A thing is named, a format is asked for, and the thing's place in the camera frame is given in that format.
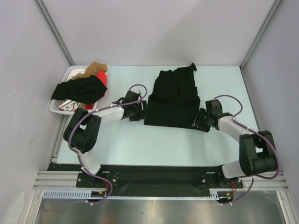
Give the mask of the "black tank top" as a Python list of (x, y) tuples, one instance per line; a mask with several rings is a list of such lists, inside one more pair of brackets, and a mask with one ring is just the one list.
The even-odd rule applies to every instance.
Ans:
[(175, 70), (160, 71), (148, 97), (147, 126), (193, 129), (200, 97), (195, 84), (194, 63)]

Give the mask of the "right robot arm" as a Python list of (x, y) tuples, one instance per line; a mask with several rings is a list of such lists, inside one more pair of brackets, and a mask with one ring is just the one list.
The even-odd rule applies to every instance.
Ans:
[(220, 166), (220, 173), (215, 181), (220, 187), (227, 187), (235, 177), (257, 176), (263, 179), (274, 179), (281, 172), (281, 165), (275, 148), (272, 133), (257, 131), (236, 119), (243, 110), (242, 103), (236, 114), (223, 112), (217, 96), (206, 101), (206, 109), (201, 108), (195, 120), (197, 130), (209, 132), (213, 127), (222, 131), (239, 143), (239, 159)]

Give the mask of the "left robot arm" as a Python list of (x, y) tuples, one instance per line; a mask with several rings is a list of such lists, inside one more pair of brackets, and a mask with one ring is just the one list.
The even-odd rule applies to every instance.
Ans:
[(139, 91), (129, 90), (126, 96), (114, 101), (110, 106), (88, 112), (77, 109), (66, 127), (63, 139), (79, 160), (83, 171), (88, 173), (87, 181), (92, 186), (103, 182), (100, 173), (100, 159), (94, 148), (100, 131), (100, 126), (122, 119), (140, 121), (148, 118), (147, 101)]

